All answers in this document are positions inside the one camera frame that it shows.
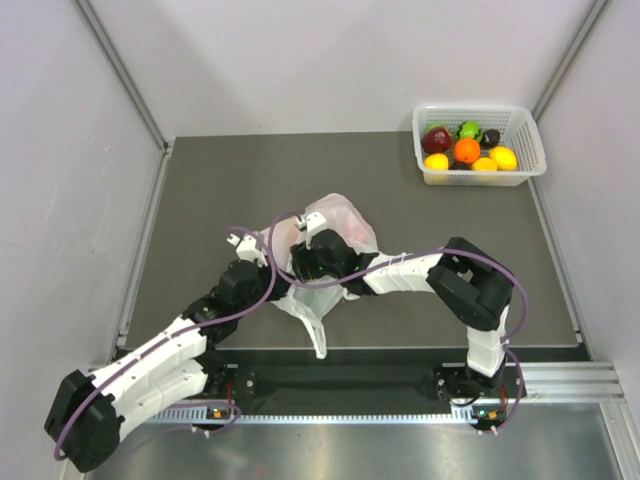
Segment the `white printed plastic bag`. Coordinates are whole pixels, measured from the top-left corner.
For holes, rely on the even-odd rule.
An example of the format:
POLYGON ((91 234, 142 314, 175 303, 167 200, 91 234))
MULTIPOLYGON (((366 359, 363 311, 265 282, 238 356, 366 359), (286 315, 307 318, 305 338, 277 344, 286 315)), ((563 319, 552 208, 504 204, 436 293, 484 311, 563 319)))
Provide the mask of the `white printed plastic bag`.
MULTIPOLYGON (((336 231, 356 253, 373 253, 378 250, 376 234, 371 225, 363 218, 355 205, 345 196, 330 193, 309 204, 304 210, 306 216, 318 212, 324 216, 329 229, 336 231)), ((273 236, 273 254, 285 272, 293 272, 293 260, 290 247, 306 242, 306 234, 296 227, 296 220, 289 217, 271 227, 273 236)), ((285 297, 276 301, 275 306, 287 314, 299 319, 306 329, 315 355, 318 359, 327 356, 327 341, 322 324, 323 317, 343 299, 353 299, 341 285, 319 289, 319 284, 328 283, 333 276, 322 273, 317 280, 311 280, 309 288, 291 285, 285 297)))

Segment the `orange fruit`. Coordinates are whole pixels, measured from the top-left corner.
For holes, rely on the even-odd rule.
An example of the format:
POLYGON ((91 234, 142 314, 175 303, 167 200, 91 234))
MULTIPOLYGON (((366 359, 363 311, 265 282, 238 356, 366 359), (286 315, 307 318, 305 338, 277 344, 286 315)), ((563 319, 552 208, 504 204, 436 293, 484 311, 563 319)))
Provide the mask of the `orange fruit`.
POLYGON ((472 164, 480 158, 480 143, 471 137, 459 139, 453 148, 453 158, 456 162, 472 164))

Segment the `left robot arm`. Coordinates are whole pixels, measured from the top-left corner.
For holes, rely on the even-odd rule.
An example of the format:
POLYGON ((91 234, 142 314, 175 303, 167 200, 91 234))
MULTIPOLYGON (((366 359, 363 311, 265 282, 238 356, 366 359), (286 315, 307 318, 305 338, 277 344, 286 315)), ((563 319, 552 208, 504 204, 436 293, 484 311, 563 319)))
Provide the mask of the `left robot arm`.
POLYGON ((151 340, 98 370, 66 375, 44 424, 55 459, 90 472, 166 408, 191 397, 227 394, 231 374, 216 346, 242 317, 284 298, 289 289, 275 267, 236 260, 210 293, 151 340))

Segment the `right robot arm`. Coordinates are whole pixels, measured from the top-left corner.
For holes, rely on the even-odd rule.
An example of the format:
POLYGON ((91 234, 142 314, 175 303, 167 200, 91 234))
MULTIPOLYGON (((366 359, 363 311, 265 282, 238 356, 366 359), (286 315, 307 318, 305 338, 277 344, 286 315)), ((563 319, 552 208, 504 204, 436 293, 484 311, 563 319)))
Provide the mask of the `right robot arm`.
POLYGON ((326 277, 357 297, 432 293, 467 327, 466 380, 487 396, 504 380, 503 342, 515 287, 512 272, 462 237, 426 254, 358 253, 333 230, 290 248, 294 278, 303 285, 326 277))

